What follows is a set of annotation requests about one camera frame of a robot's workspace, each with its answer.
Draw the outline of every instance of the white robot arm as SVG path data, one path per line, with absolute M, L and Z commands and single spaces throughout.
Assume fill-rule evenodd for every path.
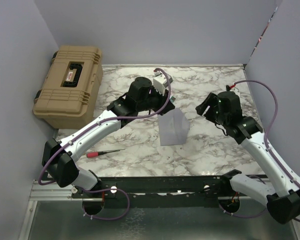
M 287 223 L 300 215 L 300 177 L 269 142 L 269 148 L 266 147 L 263 129 L 252 117 L 242 115 L 239 97 L 229 89 L 218 95 L 211 92 L 195 109 L 216 126 L 222 125 L 227 136 L 234 138 L 248 151 L 271 182 L 271 185 L 262 184 L 233 170 L 222 176 L 226 188 L 243 193 L 265 205 L 279 223 Z
M 91 170 L 77 167 L 75 162 L 107 135 L 134 119 L 144 118 L 137 117 L 139 112 L 153 110 L 155 112 L 149 116 L 163 115 L 175 108 L 169 100 L 170 93 L 166 90 L 167 82 L 171 83 L 173 80 L 165 72 L 162 73 L 155 74 L 153 84 L 145 77 L 137 77 L 131 83 L 129 91 L 113 101 L 94 121 L 58 142 L 53 138 L 48 140 L 44 146 L 41 173 L 46 169 L 61 188 L 74 185 L 87 191 L 100 189 L 97 175 Z M 42 175 L 38 182 L 45 185 L 46 183 L 41 182 L 41 177 Z

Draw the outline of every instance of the toolbox handle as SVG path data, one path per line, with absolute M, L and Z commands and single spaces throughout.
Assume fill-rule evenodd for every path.
M 71 63 L 69 69 L 76 69 L 73 81 L 64 81 L 62 86 L 65 88 L 75 88 L 79 82 L 79 78 L 82 72 L 82 65 L 80 63 Z

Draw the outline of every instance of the cable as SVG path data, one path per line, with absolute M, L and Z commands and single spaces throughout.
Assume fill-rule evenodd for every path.
M 278 166 L 284 171 L 284 173 L 290 178 L 290 180 L 295 184 L 297 185 L 297 187 L 300 189 L 300 183 L 298 183 L 294 177 L 290 174 L 290 172 L 285 168 L 285 166 L 280 162 L 280 160 L 277 158 L 277 156 L 275 155 L 275 153 L 272 151 L 272 149 L 270 148 L 269 146 L 269 143 L 268 143 L 268 139 L 269 139 L 269 132 L 270 132 L 270 129 L 272 127 L 272 125 L 274 124 L 275 122 L 275 119 L 277 117 L 277 114 L 278 114 L 278 100 L 277 100 L 277 97 L 275 95 L 275 93 L 272 91 L 272 89 L 266 85 L 265 83 L 261 82 L 261 81 L 256 81 L 256 80 L 241 80 L 241 81 L 236 81 L 230 88 L 233 88 L 235 87 L 237 84 L 240 84 L 240 83 L 257 83 L 257 84 L 261 84 L 262 86 L 264 86 L 266 89 L 269 90 L 269 92 L 271 93 L 272 97 L 273 97 L 273 100 L 274 100 L 274 104 L 275 104 L 275 109 L 274 109 L 274 114 L 273 114 L 273 117 L 268 125 L 268 127 L 264 130 L 264 144 L 266 146 L 266 149 L 268 150 L 268 152 L 270 153 L 270 155 L 273 157 L 274 161 L 278 164 Z
M 165 109 L 165 107 L 168 105 L 169 101 L 170 101 L 170 95 L 171 95 L 171 83 L 169 81 L 169 77 L 167 75 L 167 73 L 162 70 L 161 68 L 156 68 L 154 69 L 154 72 L 158 72 L 160 71 L 166 78 L 166 81 L 168 83 L 168 95 L 167 95 L 167 98 L 166 98 L 166 101 L 164 102 L 163 106 L 158 110 L 158 111 L 155 111 L 149 115 L 145 115 L 145 116 L 117 116 L 117 117 L 109 117 L 109 118 L 106 118 L 106 119 L 103 119 L 101 120 L 100 122 L 97 122 L 93 125 L 91 125 L 90 127 L 88 127 L 86 130 L 82 131 L 80 134 L 78 134 L 76 137 L 74 137 L 71 142 L 74 143 L 76 140 L 78 140 L 79 138 L 81 138 L 84 134 L 86 134 L 87 132 L 89 132 L 91 129 L 94 129 L 95 127 L 97 126 L 100 126 L 101 124 L 105 123 L 105 122 L 108 122 L 108 121 L 112 121 L 112 120 L 123 120 L 123 119 L 131 119 L 131 120 L 135 120 L 135 119 L 145 119 L 145 118 L 150 118 L 154 115 L 157 115 L 159 114 L 163 109 Z M 50 158 L 49 160 L 46 162 L 46 164 L 44 165 L 44 167 L 42 168 L 41 172 L 40 172 L 40 175 L 39 175 L 39 178 L 38 178 L 38 183 L 39 185 L 48 185 L 48 184 L 52 184 L 54 183 L 55 181 L 52 180 L 52 181 L 47 181 L 47 182 L 42 182 L 42 177 L 44 176 L 48 166 L 50 165 L 50 163 L 55 159 L 55 157 L 60 154 L 63 150 L 65 150 L 67 147 L 69 147 L 70 144 L 69 142 L 67 142 L 64 146 L 62 146 L 58 151 L 56 151 Z
M 219 204 L 219 208 L 221 208 L 221 210 L 223 211 L 224 214 L 227 214 L 231 217 L 235 217 L 235 218 L 239 218 L 239 219 L 254 219 L 254 218 L 260 217 L 262 214 L 264 214 L 267 211 L 267 209 L 265 208 L 261 212 L 257 213 L 256 215 L 245 216 L 245 215 L 233 214 L 232 212 L 228 212 L 220 204 Z
M 259 179 L 263 184 L 266 184 L 265 181 L 263 181 L 261 179 L 261 177 L 259 176 L 256 176 L 256 175 L 250 175 L 249 178 L 253 179 L 253 178 L 256 178 L 256 179 Z M 221 210 L 223 211 L 224 214 L 227 214 L 231 217 L 235 217 L 235 218 L 239 218 L 239 219 L 254 219 L 254 218 L 257 218 L 257 217 L 260 217 L 262 214 L 264 214 L 266 211 L 267 211 L 267 208 L 263 209 L 261 212 L 255 214 L 255 215 L 251 215 L 251 216 L 245 216 L 245 215 L 239 215 L 239 214 L 234 214 L 233 212 L 228 212 L 226 211 L 219 203 L 219 208 L 221 208 Z
M 223 132 L 223 135 L 225 135 L 225 136 L 228 136 L 228 134 L 225 132 L 225 130 L 224 129 L 222 129 L 221 127 L 218 127 L 218 125 L 215 123 L 214 124 L 215 125 L 215 127 L 217 128 L 217 129 L 220 129 L 220 130 L 222 130 L 222 132 Z
M 257 176 L 257 175 L 250 175 L 249 178 L 251 178 L 251 179 L 258 179 L 258 180 L 260 180 L 260 182 L 262 182 L 263 184 L 266 184 L 265 181 L 263 181 L 262 178 L 259 177 L 259 176 Z
M 95 191 L 88 191 L 88 190 L 85 190 L 85 189 L 81 188 L 81 190 L 83 190 L 83 191 L 85 191 L 86 193 L 89 193 L 89 194 L 96 194 L 96 193 L 104 193 L 104 192 L 107 192 L 107 191 L 113 191 L 112 188 L 95 190 Z M 85 207 L 82 207 L 82 210 L 84 212 L 83 216 L 88 216 L 91 219 L 99 219 L 99 220 L 104 220 L 104 221 L 113 221 L 113 220 L 118 220 L 118 219 L 121 219 L 122 217 L 124 217 L 129 212 L 129 209 L 130 209 L 130 199 L 129 199 L 128 194 L 125 191 L 123 191 L 123 190 L 121 190 L 119 188 L 116 188 L 115 190 L 117 190 L 119 192 L 122 192 L 124 194 L 124 196 L 126 197 L 126 200 L 127 200 L 126 209 L 125 209 L 125 211 L 120 216 L 109 217 L 108 218 L 108 217 L 101 217 L 101 216 L 96 216 L 96 215 L 89 215 L 89 214 L 86 213 Z
M 239 199 L 239 193 L 236 191 L 235 194 L 233 195 L 231 202 L 234 203 L 235 202 L 235 197 L 238 195 L 238 199 Z

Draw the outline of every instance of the tan toolbox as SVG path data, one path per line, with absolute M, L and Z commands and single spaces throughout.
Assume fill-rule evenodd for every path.
M 56 129 L 90 123 L 103 77 L 101 60 L 97 47 L 61 46 L 34 99 L 33 113 Z

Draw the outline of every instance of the marble surface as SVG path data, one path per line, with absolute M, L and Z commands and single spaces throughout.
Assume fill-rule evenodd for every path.
M 125 149 L 96 158 L 82 156 L 77 165 L 99 177 L 221 175 L 232 169 L 245 174 L 262 174 L 259 165 L 234 139 L 223 135 L 213 123 L 196 114 L 195 107 L 210 92 L 219 93 L 226 85 L 244 80 L 242 67 L 163 67 L 172 76 L 172 95 L 177 108 L 190 121 L 183 145 L 160 146 L 157 116 L 135 120 L 102 139 L 89 152 Z M 110 102 L 127 92 L 138 76 L 151 79 L 153 67 L 107 67 L 99 89 L 94 117 Z M 237 85 L 243 113 L 258 118 L 248 85 Z M 60 129 L 57 139 L 72 133 Z

